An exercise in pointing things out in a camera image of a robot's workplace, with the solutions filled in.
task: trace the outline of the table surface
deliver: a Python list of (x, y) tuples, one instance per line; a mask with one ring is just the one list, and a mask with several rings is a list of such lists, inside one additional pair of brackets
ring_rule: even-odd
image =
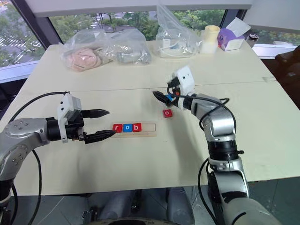
[[(51, 46), (2, 118), (0, 130), (33, 97), (71, 90), (81, 99), (83, 109), (111, 112), (86, 119), (88, 133), (110, 128), (117, 121), (155, 121), (157, 136), (110, 138), (88, 145), (57, 141), (38, 148), (43, 195), (195, 185), (199, 167), (208, 156), (199, 121), (189, 111), (175, 107), (173, 117), (164, 119), (165, 107), (152, 95), (153, 90), (165, 91), (171, 73), (186, 64), (192, 69), (196, 93), (230, 98), (228, 107), (237, 120), (236, 140), (245, 151), (242, 159), (248, 181), (300, 175), (300, 111), (246, 43), (237, 51), (218, 49), (214, 56), (175, 61), (154, 57), (148, 66), (113, 62), (84, 73), (65, 69), (58, 58), (58, 47)], [(19, 118), (56, 117), (60, 99), (38, 100)], [(37, 195), (38, 168), (33, 154), (24, 161), (15, 184), (19, 195)]]

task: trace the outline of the purple box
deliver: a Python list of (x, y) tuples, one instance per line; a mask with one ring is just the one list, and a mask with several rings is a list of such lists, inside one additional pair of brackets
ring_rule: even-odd
[(227, 28), (222, 28), (217, 36), (218, 44), (224, 51), (239, 49), (243, 40), (243, 35), (236, 37), (235, 34)]

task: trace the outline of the floor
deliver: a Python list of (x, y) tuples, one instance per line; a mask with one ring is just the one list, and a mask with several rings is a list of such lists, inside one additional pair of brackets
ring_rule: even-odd
[[(283, 225), (295, 225), (300, 221), (300, 178), (269, 180), (249, 183), (250, 196), (267, 208)], [(196, 225), (212, 225), (197, 188), (185, 187), (193, 208)], [(202, 187), (208, 201), (207, 186)], [(91, 206), (102, 207), (112, 193), (95, 193), (90, 197), (43, 196), (33, 224), (81, 225), (82, 214)], [(15, 225), (27, 224), (35, 208), (36, 196), (20, 196)], [(165, 188), (147, 189), (142, 192), (142, 206), (133, 216), (166, 219)]]

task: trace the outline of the blue letter block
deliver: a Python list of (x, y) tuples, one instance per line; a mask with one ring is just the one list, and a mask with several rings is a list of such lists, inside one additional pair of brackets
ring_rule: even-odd
[(132, 123), (123, 124), (123, 132), (132, 132)]

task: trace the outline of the clear plastic bag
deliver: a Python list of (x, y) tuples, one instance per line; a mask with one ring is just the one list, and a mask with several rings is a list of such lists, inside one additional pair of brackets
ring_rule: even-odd
[(109, 37), (103, 30), (81, 30), (64, 45), (60, 44), (61, 60), (78, 72), (110, 62), (106, 53)]
[(137, 29), (110, 34), (107, 56), (120, 63), (149, 64), (151, 54), (145, 36)]
[(200, 37), (183, 26), (173, 13), (162, 4), (157, 5), (159, 29), (155, 53), (160, 57), (185, 58), (199, 51)]

